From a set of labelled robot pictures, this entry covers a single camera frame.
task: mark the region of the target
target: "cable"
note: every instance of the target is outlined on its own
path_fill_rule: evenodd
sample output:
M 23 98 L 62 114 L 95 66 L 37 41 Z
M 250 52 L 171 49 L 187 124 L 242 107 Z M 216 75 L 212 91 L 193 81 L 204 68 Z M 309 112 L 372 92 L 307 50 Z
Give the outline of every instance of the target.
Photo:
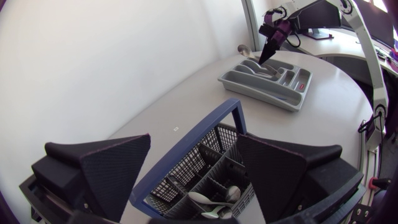
M 294 44 L 290 43 L 290 41 L 289 41 L 288 39 L 286 39 L 286 41 L 290 44 L 290 46 L 292 46 L 292 47 L 294 47 L 294 48 L 297 48 L 297 47 L 299 47 L 299 46 L 301 45 L 301 40 L 300 40 L 300 38 L 299 38 L 299 35 L 297 35 L 296 32 L 294 32 L 294 35 L 297 37 L 298 45 L 294 45 Z

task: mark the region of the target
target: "white wall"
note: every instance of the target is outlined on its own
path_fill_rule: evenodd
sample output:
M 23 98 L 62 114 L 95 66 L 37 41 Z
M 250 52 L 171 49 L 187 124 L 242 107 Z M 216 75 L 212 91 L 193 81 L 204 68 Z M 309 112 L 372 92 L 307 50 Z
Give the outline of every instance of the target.
M 0 13 L 0 190 L 47 141 L 107 139 L 198 69 L 249 45 L 240 0 L 8 0 Z

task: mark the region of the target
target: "round table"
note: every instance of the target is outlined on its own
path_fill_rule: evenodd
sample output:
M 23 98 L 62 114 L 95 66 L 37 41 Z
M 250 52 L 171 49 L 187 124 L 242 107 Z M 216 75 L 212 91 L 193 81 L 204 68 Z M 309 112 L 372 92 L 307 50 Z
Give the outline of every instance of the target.
M 151 135 L 151 149 L 137 182 L 189 130 L 228 98 L 241 100 L 249 133 L 313 146 L 339 144 L 343 147 L 341 158 L 358 167 L 357 129 L 362 120 L 372 115 L 371 106 L 359 86 L 345 72 L 319 58 L 278 51 L 272 59 L 298 65 L 313 73 L 299 112 L 289 112 L 225 90 L 217 78 L 244 60 L 243 56 L 235 55 L 212 63 L 171 89 L 111 136 Z M 225 118 L 223 123 L 234 125 L 232 116 Z M 128 202 L 121 222 L 145 223 L 148 219 Z M 242 223 L 265 223 L 256 198 L 238 220 Z

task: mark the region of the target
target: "computer monitor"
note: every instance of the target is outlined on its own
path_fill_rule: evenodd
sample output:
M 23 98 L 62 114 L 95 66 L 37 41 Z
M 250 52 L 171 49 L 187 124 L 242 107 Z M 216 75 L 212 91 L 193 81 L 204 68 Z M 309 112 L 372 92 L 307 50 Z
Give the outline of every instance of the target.
M 319 32 L 320 28 L 340 28 L 341 14 L 338 8 L 327 1 L 316 3 L 304 9 L 297 17 L 298 29 L 314 39 L 332 38 L 329 34 Z
M 372 39 L 390 47 L 394 47 L 393 25 L 388 13 L 363 0 L 354 0 L 362 14 L 362 18 L 368 28 Z M 353 30 L 346 19 L 342 19 L 341 27 Z

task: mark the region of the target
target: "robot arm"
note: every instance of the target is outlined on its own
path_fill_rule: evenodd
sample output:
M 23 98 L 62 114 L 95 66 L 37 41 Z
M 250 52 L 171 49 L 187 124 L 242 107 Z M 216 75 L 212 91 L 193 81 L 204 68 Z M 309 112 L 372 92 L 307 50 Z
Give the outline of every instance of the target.
M 379 65 L 379 60 L 375 53 L 369 32 L 364 25 L 361 13 L 357 10 L 353 0 L 290 0 L 283 3 L 276 9 L 266 12 L 264 23 L 260 27 L 259 32 L 265 35 L 267 43 L 262 51 L 259 63 L 262 64 L 275 54 L 276 50 L 284 43 L 291 32 L 295 32 L 294 19 L 300 12 L 318 2 L 328 1 L 336 6 L 350 26 L 354 29 L 358 39 L 362 45 L 368 63 L 371 79 L 373 83 L 373 118 L 369 122 L 374 123 L 375 130 L 369 137 L 368 147 L 376 148 L 380 141 L 381 133 L 384 129 L 384 123 L 387 116 L 388 97 L 384 86 L 384 80 Z

